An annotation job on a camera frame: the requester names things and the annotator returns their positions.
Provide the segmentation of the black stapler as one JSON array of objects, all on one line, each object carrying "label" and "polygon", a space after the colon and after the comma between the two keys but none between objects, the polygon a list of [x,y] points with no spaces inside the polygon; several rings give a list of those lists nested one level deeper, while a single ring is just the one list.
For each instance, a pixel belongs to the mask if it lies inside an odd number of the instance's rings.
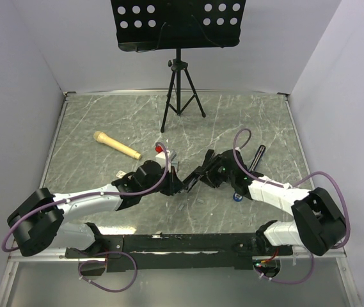
[{"label": "black stapler", "polygon": [[198,166],[192,173],[190,173],[183,181],[183,190],[190,192],[191,189],[201,180],[205,173],[202,166]]}]

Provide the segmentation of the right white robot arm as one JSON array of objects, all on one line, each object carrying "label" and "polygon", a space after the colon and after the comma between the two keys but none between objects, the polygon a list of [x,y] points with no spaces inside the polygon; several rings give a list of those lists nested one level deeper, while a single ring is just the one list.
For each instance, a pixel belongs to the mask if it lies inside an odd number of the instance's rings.
[{"label": "right white robot arm", "polygon": [[221,154],[208,150],[196,173],[212,188],[230,184],[236,201],[259,201],[292,216],[290,222],[272,220],[259,227],[256,246],[264,255],[270,255],[278,246],[301,246],[322,256],[347,237],[346,218],[327,190],[300,189],[250,172],[238,150]]}]

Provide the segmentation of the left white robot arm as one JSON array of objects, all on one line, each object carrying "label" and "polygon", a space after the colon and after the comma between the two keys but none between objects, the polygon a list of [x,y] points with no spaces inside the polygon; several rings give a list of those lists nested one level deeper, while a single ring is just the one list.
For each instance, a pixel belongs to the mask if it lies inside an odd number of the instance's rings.
[{"label": "left white robot arm", "polygon": [[95,257],[104,247],[96,227],[75,226],[73,220],[125,210],[137,205],[145,195],[173,196],[183,188],[173,166],[165,168],[149,160],[136,171],[96,189],[67,194],[37,189],[9,215],[7,223],[22,256],[34,256],[52,245],[66,247],[75,242],[87,256]]}]

